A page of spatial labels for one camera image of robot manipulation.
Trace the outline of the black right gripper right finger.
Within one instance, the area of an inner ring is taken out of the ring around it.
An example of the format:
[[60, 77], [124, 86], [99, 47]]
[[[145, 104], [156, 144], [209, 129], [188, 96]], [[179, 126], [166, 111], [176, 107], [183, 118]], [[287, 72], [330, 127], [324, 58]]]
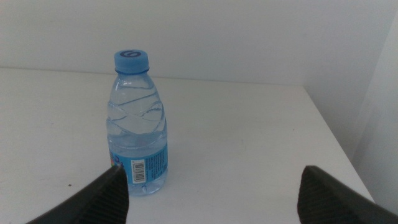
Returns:
[[302, 172], [297, 213], [301, 223], [397, 224], [396, 214], [317, 166]]

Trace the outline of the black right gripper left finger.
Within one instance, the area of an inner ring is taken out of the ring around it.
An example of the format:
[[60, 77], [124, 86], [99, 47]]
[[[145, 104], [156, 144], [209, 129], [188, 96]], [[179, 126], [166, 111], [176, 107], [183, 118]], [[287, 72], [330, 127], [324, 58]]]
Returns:
[[127, 175], [113, 166], [66, 201], [31, 223], [126, 223], [129, 210]]

